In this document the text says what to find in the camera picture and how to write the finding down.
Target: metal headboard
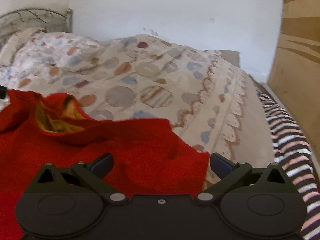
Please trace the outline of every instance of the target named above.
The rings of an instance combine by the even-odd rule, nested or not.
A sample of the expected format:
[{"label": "metal headboard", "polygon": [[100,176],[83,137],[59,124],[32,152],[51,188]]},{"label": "metal headboard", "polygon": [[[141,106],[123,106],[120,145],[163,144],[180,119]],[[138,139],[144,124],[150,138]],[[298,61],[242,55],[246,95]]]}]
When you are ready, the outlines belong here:
[{"label": "metal headboard", "polygon": [[0,16],[0,48],[17,31],[42,27],[47,32],[72,32],[72,9],[66,14],[46,8],[24,8]]}]

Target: bedspread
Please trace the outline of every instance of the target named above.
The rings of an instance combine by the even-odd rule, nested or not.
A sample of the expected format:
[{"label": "bedspread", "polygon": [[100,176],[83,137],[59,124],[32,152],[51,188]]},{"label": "bedspread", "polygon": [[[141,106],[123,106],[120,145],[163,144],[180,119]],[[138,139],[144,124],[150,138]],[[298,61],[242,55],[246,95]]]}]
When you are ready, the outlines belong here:
[{"label": "bedspread", "polygon": [[[148,35],[97,42],[71,33],[37,33],[12,66],[0,71],[0,85],[44,96],[71,94],[94,119],[166,118],[199,152],[255,167],[274,158],[251,79],[220,51]],[[204,187],[216,181],[208,169]]]}]

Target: screw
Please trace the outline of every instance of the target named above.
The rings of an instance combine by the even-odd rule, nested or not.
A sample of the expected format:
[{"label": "screw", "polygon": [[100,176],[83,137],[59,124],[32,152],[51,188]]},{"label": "screw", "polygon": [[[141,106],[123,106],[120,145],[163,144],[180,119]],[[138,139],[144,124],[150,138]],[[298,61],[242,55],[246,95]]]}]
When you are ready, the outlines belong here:
[{"label": "screw", "polygon": [[125,195],[122,193],[114,193],[110,195],[112,201],[123,201],[125,200]]},{"label": "screw", "polygon": [[202,201],[210,201],[213,199],[213,195],[210,193],[200,193],[198,199]]}]

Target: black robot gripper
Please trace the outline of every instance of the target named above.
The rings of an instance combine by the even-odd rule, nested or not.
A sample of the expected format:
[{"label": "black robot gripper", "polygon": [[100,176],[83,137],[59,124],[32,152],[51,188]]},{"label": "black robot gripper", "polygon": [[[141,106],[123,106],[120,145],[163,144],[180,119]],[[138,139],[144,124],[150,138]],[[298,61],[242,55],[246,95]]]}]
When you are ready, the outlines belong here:
[{"label": "black robot gripper", "polygon": [[16,205],[23,240],[302,239],[306,205],[277,163],[265,169],[217,153],[210,167],[221,180],[198,194],[134,195],[102,179],[111,154],[58,169],[46,163]]}]

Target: striped bed sheet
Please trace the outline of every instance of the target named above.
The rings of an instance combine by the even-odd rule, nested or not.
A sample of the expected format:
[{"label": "striped bed sheet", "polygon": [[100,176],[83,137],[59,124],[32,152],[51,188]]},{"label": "striped bed sheet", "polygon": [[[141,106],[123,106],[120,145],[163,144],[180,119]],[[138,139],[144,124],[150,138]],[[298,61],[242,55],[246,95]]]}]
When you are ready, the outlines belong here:
[{"label": "striped bed sheet", "polygon": [[280,163],[297,187],[308,214],[301,229],[305,240],[320,239],[320,193],[314,176],[311,150],[299,125],[272,98],[260,93],[266,119],[270,126],[275,162]]}]

